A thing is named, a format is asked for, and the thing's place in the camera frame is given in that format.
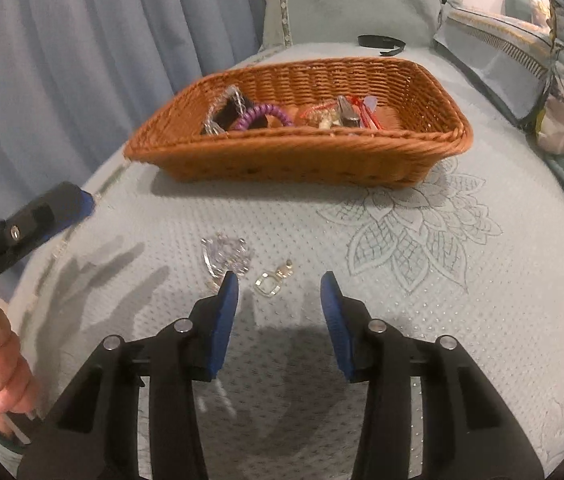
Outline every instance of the brown woven basket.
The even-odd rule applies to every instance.
[[[335,95],[374,95],[403,129],[310,126],[201,135],[214,99],[237,85],[256,103],[316,104]],[[471,147],[473,131],[440,83],[402,59],[339,58],[260,65],[205,77],[158,110],[124,156],[180,181],[277,180],[413,186],[442,158]]]

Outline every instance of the silver bolt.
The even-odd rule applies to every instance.
[[[457,340],[455,337],[443,335],[440,338],[440,345],[442,346],[442,348],[446,348],[447,350],[453,350],[457,346]]]
[[[193,329],[193,322],[189,318],[183,317],[182,319],[179,319],[175,323],[173,323],[173,327],[176,332],[190,332],[190,330]]]
[[[376,334],[381,334],[382,332],[386,332],[386,323],[381,319],[372,319],[369,321],[368,329]]]
[[[120,339],[119,336],[110,335],[104,340],[102,346],[104,346],[104,348],[107,350],[115,350],[117,347],[121,345],[121,343],[122,340]]]

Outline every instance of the white bedspread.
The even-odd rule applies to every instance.
[[[306,44],[264,62],[364,55],[377,51]],[[224,369],[196,386],[211,478],[348,478],[365,390],[336,368],[318,293],[326,270],[405,334],[455,335],[551,472],[564,457],[564,193],[524,135],[453,65],[427,50],[403,56],[439,79],[475,131],[469,152],[415,190],[178,184],[140,164],[107,184],[52,264],[57,239],[32,259],[11,303],[50,400],[104,336],[154,335],[208,295],[200,238],[223,232],[245,238],[254,258],[240,280]],[[88,189],[101,187],[116,157]],[[256,294],[258,275],[288,258],[296,273],[282,291]],[[149,476],[145,408],[140,471]],[[413,413],[415,474],[417,402]]]

